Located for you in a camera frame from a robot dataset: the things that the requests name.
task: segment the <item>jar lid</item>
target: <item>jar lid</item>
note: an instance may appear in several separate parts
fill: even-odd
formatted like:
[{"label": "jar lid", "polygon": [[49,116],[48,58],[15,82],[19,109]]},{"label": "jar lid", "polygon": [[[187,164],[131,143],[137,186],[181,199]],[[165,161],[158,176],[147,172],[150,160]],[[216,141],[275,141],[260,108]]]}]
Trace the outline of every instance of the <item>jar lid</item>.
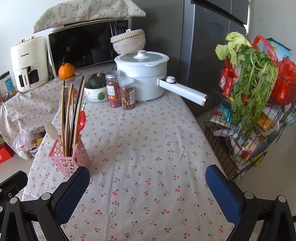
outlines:
[{"label": "jar lid", "polygon": [[114,78],[118,78],[119,76],[120,76],[119,70],[111,70],[105,74],[106,79],[114,79]]},{"label": "jar lid", "polygon": [[120,76],[118,83],[120,87],[124,88],[133,83],[133,78]]},{"label": "jar lid", "polygon": [[0,80],[4,79],[5,77],[7,77],[9,75],[9,71],[5,72],[4,74],[0,75]]},{"label": "jar lid", "polygon": [[114,61],[122,64],[146,65],[148,63],[160,64],[167,62],[168,60],[169,57],[165,54],[139,50],[137,53],[128,53],[117,56]]}]

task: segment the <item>white spoon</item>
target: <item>white spoon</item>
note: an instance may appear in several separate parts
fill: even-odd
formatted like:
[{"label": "white spoon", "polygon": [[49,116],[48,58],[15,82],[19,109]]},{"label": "white spoon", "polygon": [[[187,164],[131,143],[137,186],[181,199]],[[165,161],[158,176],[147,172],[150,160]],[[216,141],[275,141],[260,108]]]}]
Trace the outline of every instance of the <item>white spoon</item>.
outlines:
[{"label": "white spoon", "polygon": [[49,137],[53,140],[59,140],[62,141],[62,138],[59,136],[57,129],[55,128],[55,126],[53,124],[51,124],[50,122],[46,121],[44,124],[46,133],[49,135]]}]

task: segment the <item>air fryer handle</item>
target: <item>air fryer handle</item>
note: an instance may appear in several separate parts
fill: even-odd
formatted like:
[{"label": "air fryer handle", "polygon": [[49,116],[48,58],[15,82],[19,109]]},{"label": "air fryer handle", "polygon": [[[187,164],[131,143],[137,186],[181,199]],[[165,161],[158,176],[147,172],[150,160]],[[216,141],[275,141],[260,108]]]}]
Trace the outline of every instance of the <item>air fryer handle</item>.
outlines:
[{"label": "air fryer handle", "polygon": [[158,79],[157,85],[178,95],[181,95],[182,97],[191,100],[201,106],[205,106],[208,101],[208,96],[206,94],[186,87],[184,85],[180,85],[176,81],[174,83],[169,83],[167,81],[167,78]]},{"label": "air fryer handle", "polygon": [[25,90],[30,90],[31,85],[30,85],[30,80],[29,80],[29,74],[28,74],[28,68],[23,68],[22,69],[22,80],[24,82]]}]

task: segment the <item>spoon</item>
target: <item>spoon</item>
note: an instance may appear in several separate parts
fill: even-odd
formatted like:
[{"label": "spoon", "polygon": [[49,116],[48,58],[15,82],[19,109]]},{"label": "spoon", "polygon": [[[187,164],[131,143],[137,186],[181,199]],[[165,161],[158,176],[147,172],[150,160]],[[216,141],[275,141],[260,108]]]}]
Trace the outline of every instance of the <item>spoon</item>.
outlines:
[{"label": "spoon", "polygon": [[62,138],[59,136],[57,129],[55,128],[55,126],[53,124],[51,124],[50,122],[46,121],[44,124],[46,133],[49,135],[49,137],[53,140],[59,140],[62,141]]},{"label": "spoon", "polygon": [[79,133],[83,130],[83,128],[85,127],[85,123],[86,123],[86,116],[85,116],[85,112],[84,111],[80,111],[79,112],[79,119],[78,119],[78,135]]}]

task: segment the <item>pot lid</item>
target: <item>pot lid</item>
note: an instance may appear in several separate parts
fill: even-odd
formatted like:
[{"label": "pot lid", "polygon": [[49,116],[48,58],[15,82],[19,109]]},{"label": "pot lid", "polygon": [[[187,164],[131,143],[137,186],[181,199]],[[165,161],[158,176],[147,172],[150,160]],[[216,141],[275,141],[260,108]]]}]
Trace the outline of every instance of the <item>pot lid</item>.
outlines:
[{"label": "pot lid", "polygon": [[116,63],[122,64],[160,64],[168,60],[169,57],[165,54],[146,52],[145,50],[139,50],[137,53],[123,54],[115,58]]}]

